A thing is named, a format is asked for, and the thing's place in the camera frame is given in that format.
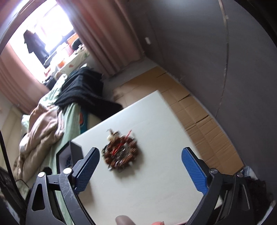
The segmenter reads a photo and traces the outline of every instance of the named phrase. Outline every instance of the gray wall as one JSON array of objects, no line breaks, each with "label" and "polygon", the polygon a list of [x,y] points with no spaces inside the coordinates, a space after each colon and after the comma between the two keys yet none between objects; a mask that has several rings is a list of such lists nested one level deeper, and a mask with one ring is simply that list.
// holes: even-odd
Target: gray wall
[{"label": "gray wall", "polygon": [[123,2],[146,55],[200,100],[276,197],[277,48],[262,26],[234,0]]}]

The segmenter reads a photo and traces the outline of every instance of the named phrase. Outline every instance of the black cable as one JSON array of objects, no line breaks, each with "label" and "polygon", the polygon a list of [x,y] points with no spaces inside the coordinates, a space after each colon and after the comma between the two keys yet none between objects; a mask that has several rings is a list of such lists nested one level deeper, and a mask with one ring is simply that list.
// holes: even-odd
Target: black cable
[{"label": "black cable", "polygon": [[16,182],[14,180],[14,176],[12,174],[12,169],[11,169],[11,166],[10,166],[10,163],[9,163],[9,158],[8,158],[8,154],[7,154],[7,150],[6,150],[6,147],[5,147],[5,143],[4,143],[4,139],[3,139],[3,136],[2,136],[1,130],[0,130],[0,146],[1,146],[1,149],[2,149],[2,153],[3,153],[3,157],[4,157],[4,160],[5,160],[5,163],[6,163],[8,174],[9,174],[11,182],[12,182],[12,184],[14,186],[14,190],[16,191],[16,193],[18,195],[18,198],[20,199],[21,203],[25,207],[25,210],[27,211],[27,205],[25,203],[25,200],[23,199],[22,195],[20,194],[20,192],[19,192],[19,190],[18,190],[18,188],[16,186]]},{"label": "black cable", "polygon": [[18,180],[16,180],[16,182],[18,182],[19,180],[21,180],[30,189],[30,187],[28,186],[28,184],[26,184],[26,182],[24,180],[18,179]]}]

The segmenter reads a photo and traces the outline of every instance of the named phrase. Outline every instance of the cardboard floor covering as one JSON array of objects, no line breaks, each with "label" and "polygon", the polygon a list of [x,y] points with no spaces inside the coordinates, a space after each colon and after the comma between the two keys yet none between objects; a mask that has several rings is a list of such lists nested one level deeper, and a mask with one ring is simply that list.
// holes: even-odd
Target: cardboard floor covering
[{"label": "cardboard floor covering", "polygon": [[115,101],[125,108],[156,90],[170,105],[210,168],[232,175],[243,167],[234,146],[215,120],[186,88],[160,67],[133,78],[113,93]]}]

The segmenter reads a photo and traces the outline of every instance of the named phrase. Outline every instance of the red string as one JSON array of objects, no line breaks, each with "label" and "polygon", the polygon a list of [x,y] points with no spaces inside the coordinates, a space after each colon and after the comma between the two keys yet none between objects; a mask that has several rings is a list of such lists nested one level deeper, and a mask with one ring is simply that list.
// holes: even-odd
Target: red string
[{"label": "red string", "polygon": [[117,147],[115,150],[112,151],[112,155],[115,155],[115,154],[117,153],[117,151],[120,149],[120,147],[123,146],[123,145],[125,144],[125,141],[126,141],[126,139],[128,138],[128,136],[130,135],[131,131],[132,131],[132,130],[130,130],[129,133],[127,134],[127,136],[123,139],[123,141],[122,141],[123,143],[120,143],[120,144],[118,145],[118,147]]}]

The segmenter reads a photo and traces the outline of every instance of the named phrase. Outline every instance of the brown blanket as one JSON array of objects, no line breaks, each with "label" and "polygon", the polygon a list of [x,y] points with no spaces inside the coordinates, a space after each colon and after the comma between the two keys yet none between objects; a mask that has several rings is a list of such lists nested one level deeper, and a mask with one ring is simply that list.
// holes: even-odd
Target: brown blanket
[{"label": "brown blanket", "polygon": [[28,133],[19,144],[19,157],[14,162],[16,180],[27,182],[39,168],[44,158],[64,134],[62,110],[58,106],[39,104],[31,113]]}]

